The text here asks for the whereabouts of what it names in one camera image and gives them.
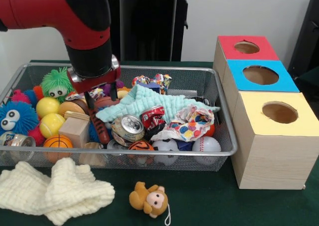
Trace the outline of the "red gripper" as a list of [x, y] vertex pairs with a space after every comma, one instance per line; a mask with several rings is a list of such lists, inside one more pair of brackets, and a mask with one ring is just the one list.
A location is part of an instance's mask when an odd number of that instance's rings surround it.
[[74, 72], [72, 67], [68, 68], [67, 76], [74, 90], [77, 93], [84, 93], [87, 106], [90, 110], [94, 110], [95, 105], [94, 99], [90, 96], [88, 91], [91, 91], [92, 88], [100, 86], [102, 84], [110, 84], [111, 100], [117, 100], [116, 81], [121, 76], [121, 69], [118, 61], [112, 62], [111, 69], [102, 76], [93, 78], [81, 78]]

